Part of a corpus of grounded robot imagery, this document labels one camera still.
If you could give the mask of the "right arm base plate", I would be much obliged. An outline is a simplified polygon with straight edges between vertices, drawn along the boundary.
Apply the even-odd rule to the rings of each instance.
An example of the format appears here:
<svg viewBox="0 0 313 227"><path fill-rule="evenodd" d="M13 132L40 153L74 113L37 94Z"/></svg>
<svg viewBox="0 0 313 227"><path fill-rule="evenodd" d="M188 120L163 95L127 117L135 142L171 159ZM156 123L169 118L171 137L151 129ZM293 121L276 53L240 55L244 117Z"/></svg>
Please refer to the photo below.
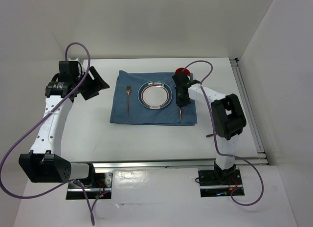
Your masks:
<svg viewBox="0 0 313 227"><path fill-rule="evenodd" d="M244 196L243 182L239 169L220 180L213 170L199 170L195 182L200 186L201 197L226 197L234 190L234 196Z"/></svg>

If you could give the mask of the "red mug black handle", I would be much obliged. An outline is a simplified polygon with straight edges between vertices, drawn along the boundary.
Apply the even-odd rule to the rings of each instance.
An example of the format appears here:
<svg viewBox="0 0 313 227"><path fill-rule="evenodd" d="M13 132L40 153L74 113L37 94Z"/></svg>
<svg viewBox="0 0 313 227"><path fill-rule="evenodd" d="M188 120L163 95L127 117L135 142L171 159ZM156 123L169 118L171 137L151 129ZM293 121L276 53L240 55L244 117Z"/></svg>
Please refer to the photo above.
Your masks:
<svg viewBox="0 0 313 227"><path fill-rule="evenodd" d="M178 74L181 72L185 73L188 77L191 76L191 73L187 68L178 68L178 69L176 69L175 74Z"/></svg>

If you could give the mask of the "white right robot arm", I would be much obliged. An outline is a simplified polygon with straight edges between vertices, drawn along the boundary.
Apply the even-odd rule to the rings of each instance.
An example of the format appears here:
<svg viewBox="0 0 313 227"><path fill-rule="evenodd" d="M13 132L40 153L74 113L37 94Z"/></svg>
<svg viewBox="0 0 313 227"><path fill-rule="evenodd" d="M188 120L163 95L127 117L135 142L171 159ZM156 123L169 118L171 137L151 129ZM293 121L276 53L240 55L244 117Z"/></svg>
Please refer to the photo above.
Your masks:
<svg viewBox="0 0 313 227"><path fill-rule="evenodd" d="M239 135L246 126L246 117L239 98L203 87L198 80L190 80L183 71L173 77L176 85L176 105L180 108L198 101L209 106L217 157L213 178L219 184L226 183L236 169L235 154Z"/></svg>

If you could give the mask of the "blue cloth napkin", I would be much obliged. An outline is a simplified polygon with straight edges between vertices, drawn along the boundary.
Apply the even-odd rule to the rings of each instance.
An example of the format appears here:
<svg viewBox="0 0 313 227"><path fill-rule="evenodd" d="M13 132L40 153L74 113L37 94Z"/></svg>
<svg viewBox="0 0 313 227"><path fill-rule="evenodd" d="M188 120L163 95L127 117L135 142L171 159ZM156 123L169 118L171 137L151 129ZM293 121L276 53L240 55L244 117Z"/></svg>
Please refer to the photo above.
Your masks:
<svg viewBox="0 0 313 227"><path fill-rule="evenodd" d="M159 126L194 126L197 123L196 105L192 101L182 108L182 121L179 119L179 107L173 96L171 103L159 110L150 110L142 106L138 100L139 88L150 81L166 83L175 93L173 72L127 73L119 71L113 95L110 123L131 125L159 125ZM129 116L127 116L126 87L131 86Z"/></svg>

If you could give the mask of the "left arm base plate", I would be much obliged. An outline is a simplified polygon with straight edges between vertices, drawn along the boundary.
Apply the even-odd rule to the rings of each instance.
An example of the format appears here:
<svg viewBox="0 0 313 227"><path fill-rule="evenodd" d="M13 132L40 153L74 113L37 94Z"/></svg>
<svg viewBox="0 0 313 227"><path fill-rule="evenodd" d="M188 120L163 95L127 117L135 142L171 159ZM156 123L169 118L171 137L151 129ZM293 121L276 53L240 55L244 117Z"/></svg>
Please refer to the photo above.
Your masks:
<svg viewBox="0 0 313 227"><path fill-rule="evenodd" d="M112 198L113 172L105 171L103 173L93 172L90 177L80 179L78 182L84 187L87 197L91 200L99 198L101 200ZM67 187L67 200L83 200L84 192L76 183L70 183Z"/></svg>

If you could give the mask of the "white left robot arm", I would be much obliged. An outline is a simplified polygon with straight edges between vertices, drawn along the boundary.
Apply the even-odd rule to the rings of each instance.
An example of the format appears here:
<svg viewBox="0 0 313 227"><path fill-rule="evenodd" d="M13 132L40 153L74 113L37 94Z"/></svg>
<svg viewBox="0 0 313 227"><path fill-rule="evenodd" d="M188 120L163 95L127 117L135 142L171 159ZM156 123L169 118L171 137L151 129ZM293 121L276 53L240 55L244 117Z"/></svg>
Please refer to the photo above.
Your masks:
<svg viewBox="0 0 313 227"><path fill-rule="evenodd" d="M46 86L44 115L47 119L41 124L30 151L19 157L19 165L34 183L66 183L74 179L85 187L96 183L97 176L90 163L69 162L61 157L64 127L75 97L81 94L89 100L100 90L109 88L94 67L90 67L83 80L84 74L81 60L60 61L59 73ZM82 85L70 94L81 80Z"/></svg>

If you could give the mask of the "copper fork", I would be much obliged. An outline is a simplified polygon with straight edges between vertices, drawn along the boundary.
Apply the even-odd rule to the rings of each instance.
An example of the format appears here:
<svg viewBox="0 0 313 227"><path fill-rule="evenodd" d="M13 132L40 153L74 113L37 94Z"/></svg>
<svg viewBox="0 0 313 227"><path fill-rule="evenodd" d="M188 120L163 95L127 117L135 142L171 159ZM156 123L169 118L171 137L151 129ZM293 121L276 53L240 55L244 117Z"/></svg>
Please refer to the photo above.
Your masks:
<svg viewBox="0 0 313 227"><path fill-rule="evenodd" d="M130 93L131 93L131 86L126 87L126 93L127 93L127 116L129 116L129 107L130 107Z"/></svg>

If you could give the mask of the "white plate green red rim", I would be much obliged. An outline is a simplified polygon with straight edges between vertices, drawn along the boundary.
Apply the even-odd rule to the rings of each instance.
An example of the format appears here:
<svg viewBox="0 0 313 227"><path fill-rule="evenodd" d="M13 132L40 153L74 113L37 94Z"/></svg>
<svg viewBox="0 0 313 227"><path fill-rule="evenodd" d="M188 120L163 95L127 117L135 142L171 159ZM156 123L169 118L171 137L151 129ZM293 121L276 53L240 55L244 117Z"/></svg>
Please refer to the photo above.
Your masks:
<svg viewBox="0 0 313 227"><path fill-rule="evenodd" d="M173 97L171 88L161 81L150 81L143 84L137 93L142 106L150 110L159 110L167 107Z"/></svg>

